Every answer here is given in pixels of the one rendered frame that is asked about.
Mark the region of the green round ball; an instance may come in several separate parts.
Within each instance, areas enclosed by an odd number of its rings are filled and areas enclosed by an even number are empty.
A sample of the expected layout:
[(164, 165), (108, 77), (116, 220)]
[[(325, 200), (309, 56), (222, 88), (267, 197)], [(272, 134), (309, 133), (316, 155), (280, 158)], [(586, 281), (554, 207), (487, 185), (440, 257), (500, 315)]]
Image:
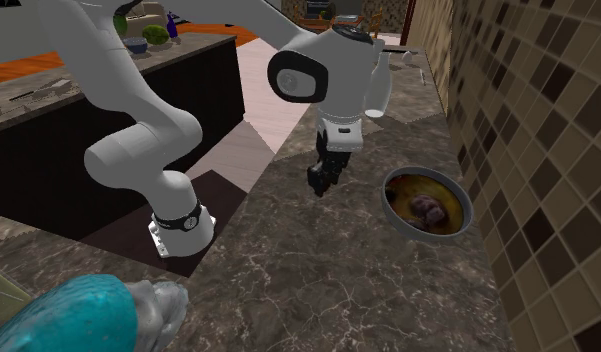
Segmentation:
[(170, 39), (167, 29), (160, 25), (145, 26), (142, 30), (142, 36), (151, 45), (163, 45)]

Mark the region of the teal and grey figure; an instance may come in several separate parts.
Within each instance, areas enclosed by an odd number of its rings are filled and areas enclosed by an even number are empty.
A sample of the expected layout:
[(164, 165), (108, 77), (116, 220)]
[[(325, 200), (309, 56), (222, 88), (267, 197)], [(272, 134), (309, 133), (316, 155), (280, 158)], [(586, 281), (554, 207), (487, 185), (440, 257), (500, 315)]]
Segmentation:
[(187, 289), (173, 281), (70, 279), (0, 327), (0, 352), (162, 352), (183, 323)]

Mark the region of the dark kitchen island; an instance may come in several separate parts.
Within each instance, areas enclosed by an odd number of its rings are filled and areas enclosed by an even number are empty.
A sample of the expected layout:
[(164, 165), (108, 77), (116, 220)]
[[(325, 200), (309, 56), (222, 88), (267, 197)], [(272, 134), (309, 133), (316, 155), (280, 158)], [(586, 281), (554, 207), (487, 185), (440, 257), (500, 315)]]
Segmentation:
[[(229, 35), (184, 33), (133, 61), (166, 102), (193, 114), (204, 132), (190, 153), (169, 164), (186, 172), (243, 119), (236, 43)], [(0, 116), (0, 216), (81, 239), (145, 205), (130, 190), (94, 181), (85, 150), (133, 125), (121, 112), (93, 106), (77, 89), (28, 102)]]

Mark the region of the dark robot stand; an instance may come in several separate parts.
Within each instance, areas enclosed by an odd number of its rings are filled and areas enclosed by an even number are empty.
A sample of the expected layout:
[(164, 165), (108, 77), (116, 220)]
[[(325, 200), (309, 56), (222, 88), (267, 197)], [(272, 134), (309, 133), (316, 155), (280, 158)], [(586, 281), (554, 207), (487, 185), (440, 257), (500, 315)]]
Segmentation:
[[(198, 199), (216, 218), (213, 242), (238, 209), (247, 193), (217, 172), (210, 170), (192, 180)], [(184, 277), (190, 277), (212, 244), (189, 257), (161, 258), (149, 234), (152, 209), (145, 205), (81, 242)]]

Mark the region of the white bottle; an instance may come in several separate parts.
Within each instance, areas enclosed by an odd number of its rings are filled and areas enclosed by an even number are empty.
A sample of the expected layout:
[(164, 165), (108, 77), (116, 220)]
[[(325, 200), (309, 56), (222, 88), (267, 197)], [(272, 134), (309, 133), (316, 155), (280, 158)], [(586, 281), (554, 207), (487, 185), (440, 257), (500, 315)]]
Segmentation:
[(384, 52), (384, 48), (384, 40), (374, 40), (374, 56), (377, 65), (372, 71), (370, 87), (364, 103), (365, 115), (369, 118), (380, 118), (385, 114), (392, 90), (389, 68), (390, 52)]

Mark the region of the grey bowl with brown food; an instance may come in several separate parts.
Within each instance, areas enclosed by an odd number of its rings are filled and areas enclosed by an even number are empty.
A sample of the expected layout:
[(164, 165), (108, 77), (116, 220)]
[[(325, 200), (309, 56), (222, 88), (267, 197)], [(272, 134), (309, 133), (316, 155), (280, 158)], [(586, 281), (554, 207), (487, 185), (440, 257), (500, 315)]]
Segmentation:
[(473, 222), (473, 206), (463, 188), (430, 168), (391, 171), (381, 187), (383, 211), (391, 225), (417, 241), (445, 241), (463, 234)]

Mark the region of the blue bowl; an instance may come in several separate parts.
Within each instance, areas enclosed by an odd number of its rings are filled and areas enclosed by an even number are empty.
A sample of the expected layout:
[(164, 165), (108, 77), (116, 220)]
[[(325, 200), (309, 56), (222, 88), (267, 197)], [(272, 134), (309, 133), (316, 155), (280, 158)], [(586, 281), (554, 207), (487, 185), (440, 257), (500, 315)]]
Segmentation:
[(148, 41), (144, 37), (129, 37), (122, 40), (124, 46), (133, 54), (143, 54), (148, 49)]

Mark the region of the wooden dining table with chairs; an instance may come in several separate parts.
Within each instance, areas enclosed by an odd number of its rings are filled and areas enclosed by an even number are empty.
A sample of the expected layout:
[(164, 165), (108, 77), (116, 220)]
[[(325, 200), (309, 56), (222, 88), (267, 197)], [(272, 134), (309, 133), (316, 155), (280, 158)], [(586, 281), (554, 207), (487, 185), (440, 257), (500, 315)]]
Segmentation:
[[(294, 6), (293, 22), (306, 27), (317, 33), (330, 29), (335, 24), (348, 25), (355, 28), (361, 28), (365, 17), (362, 15), (334, 15), (332, 4), (320, 2), (308, 2), (307, 9), (313, 9), (313, 13), (308, 13), (305, 18), (300, 17), (299, 7)], [(378, 38), (381, 21), (383, 18), (383, 8), (371, 15), (368, 20), (368, 34), (374, 38)]]

